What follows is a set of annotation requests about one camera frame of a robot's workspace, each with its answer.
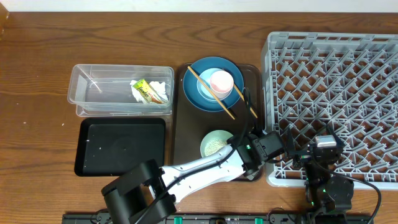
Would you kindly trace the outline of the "white rice grains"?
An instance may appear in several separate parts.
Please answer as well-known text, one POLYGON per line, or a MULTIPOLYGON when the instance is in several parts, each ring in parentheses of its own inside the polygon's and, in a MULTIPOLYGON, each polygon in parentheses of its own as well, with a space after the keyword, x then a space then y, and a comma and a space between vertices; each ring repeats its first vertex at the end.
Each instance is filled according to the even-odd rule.
POLYGON ((204 156, 210 156, 226 145, 227 142, 222 139, 212 139, 205 146, 203 151, 204 156))

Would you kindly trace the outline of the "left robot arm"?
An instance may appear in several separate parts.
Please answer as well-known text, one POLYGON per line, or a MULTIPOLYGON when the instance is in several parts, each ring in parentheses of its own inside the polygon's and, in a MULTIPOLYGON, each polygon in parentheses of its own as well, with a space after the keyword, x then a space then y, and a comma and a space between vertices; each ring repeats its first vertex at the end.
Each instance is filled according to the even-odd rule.
POLYGON ((240 134, 210 156, 175 166, 143 162, 105 187, 104 197, 113 223, 158 223, 176 211, 186 196, 219 182, 255 175, 284 153, 285 143, 269 134, 240 134))

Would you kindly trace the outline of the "mint green bowl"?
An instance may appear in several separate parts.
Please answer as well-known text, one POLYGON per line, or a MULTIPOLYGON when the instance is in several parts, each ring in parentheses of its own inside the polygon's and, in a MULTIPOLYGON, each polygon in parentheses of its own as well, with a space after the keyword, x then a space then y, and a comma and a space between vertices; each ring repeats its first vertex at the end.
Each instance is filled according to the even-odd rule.
POLYGON ((224 141, 227 142, 227 140, 228 140, 229 138, 231 138, 231 137, 233 137, 233 135, 232 135, 230 132, 227 132, 227 131, 225 131, 225 130, 215 130, 215 131, 212 131, 212 132, 208 133, 208 134, 202 139, 201 144, 200 144, 200 154, 201 154, 201 156, 202 156, 202 157, 206 157, 206 156, 204 156, 203 151, 204 151, 204 149, 205 149, 206 144, 207 144, 210 140, 212 140, 212 139, 222 139, 222 140, 224 140, 224 141))

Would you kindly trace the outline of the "green yellow snack wrapper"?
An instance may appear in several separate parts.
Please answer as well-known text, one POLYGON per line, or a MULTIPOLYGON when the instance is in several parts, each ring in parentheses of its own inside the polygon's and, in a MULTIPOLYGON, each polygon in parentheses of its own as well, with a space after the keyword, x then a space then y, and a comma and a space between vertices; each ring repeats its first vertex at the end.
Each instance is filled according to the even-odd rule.
POLYGON ((133 84, 133 88, 141 94, 147 103, 165 103, 159 94, 144 79, 135 82, 135 84, 133 84))

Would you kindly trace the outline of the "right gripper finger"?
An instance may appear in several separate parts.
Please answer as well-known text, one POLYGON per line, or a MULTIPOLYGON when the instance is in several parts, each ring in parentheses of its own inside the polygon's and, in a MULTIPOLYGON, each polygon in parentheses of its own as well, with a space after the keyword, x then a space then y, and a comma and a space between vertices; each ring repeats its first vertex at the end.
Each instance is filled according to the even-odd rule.
POLYGON ((326 127, 327 134, 333 136, 333 138, 336 142, 336 147, 344 147, 345 143, 336 135, 334 130, 329 125, 326 125, 325 127, 326 127))
POLYGON ((290 128, 287 130, 287 144, 286 144, 286 150, 285 150, 285 156, 286 157, 292 157, 295 152, 295 144, 294 144, 294 139, 292 135, 292 131, 290 128))

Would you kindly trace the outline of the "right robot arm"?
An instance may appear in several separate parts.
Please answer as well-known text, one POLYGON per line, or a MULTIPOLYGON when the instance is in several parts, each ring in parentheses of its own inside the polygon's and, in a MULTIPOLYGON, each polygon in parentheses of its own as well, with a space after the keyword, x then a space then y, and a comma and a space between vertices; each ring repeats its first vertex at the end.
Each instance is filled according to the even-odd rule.
POLYGON ((285 157, 294 168, 305 171, 306 200, 312 208, 299 215, 296 223, 347 223, 346 211, 352 208, 354 183, 333 175, 329 166, 341 157, 345 143, 329 127, 321 128, 315 142, 301 150, 295 148, 291 130, 287 131, 285 157))

